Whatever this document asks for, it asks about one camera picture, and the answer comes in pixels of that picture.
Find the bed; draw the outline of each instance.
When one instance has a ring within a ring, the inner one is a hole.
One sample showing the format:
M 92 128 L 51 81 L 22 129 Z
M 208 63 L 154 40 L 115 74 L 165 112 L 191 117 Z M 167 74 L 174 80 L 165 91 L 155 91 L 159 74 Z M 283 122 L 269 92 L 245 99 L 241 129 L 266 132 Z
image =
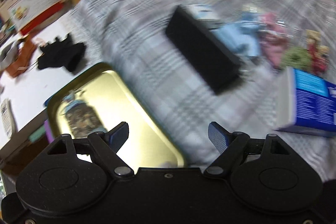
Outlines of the bed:
M 242 5 L 276 12 L 305 44 L 305 29 L 322 33 L 331 49 L 327 80 L 336 83 L 336 3 L 333 0 L 81 0 L 62 17 L 78 41 L 86 41 L 90 62 L 105 61 L 123 78 L 190 166 L 205 168 L 218 152 L 208 140 L 209 122 L 253 138 L 272 133 L 278 71 L 262 60 L 253 81 L 220 95 L 211 89 L 164 34 L 178 4 L 210 4 L 227 22 Z M 336 177 L 336 139 L 293 133 L 280 135 L 321 176 Z

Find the pink packaged item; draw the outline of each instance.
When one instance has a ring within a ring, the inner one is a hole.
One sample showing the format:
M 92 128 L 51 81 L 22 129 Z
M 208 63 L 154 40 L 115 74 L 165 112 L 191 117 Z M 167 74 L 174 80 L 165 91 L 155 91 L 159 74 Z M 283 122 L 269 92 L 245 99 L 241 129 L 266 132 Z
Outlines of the pink packaged item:
M 272 66 L 279 69 L 281 57 L 288 47 L 287 27 L 277 23 L 274 13 L 263 14 L 260 18 L 261 23 L 266 25 L 261 34 L 261 49 Z

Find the green pom-pom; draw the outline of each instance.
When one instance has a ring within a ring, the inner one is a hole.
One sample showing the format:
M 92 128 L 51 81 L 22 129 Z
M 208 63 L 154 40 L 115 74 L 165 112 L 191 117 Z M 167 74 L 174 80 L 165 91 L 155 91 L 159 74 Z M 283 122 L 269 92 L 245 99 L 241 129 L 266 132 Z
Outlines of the green pom-pom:
M 310 72 L 311 62 L 311 55 L 305 48 L 292 47 L 284 53 L 280 68 L 293 67 Z

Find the white remote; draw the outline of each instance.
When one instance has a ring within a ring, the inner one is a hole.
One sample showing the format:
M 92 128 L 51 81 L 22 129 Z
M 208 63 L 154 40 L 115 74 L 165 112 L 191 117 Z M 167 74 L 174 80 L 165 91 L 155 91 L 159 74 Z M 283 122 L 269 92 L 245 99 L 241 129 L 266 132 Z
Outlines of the white remote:
M 10 138 L 12 134 L 15 132 L 15 124 L 11 112 L 10 101 L 8 99 L 4 99 L 1 103 L 0 108 L 1 108 L 2 124 L 7 134 L 7 137 Z

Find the gray plaid bedsheet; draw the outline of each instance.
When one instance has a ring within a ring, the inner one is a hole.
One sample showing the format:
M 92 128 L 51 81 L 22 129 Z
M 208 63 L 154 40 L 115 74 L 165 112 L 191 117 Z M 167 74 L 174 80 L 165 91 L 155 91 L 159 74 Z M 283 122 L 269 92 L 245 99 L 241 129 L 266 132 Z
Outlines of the gray plaid bedsheet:
M 263 60 L 253 81 L 216 96 L 167 39 L 164 29 L 178 4 L 210 4 L 230 22 L 250 3 L 276 12 L 291 27 L 294 44 L 305 44 L 305 29 L 321 32 L 322 43 L 331 49 L 327 79 L 336 83 L 333 0 L 81 0 L 71 17 L 95 44 L 92 47 L 99 46 L 103 60 L 120 74 L 190 165 L 204 168 L 218 156 L 207 137 L 211 121 L 254 138 L 272 132 L 278 72 Z M 324 181 L 336 177 L 336 139 L 277 134 Z

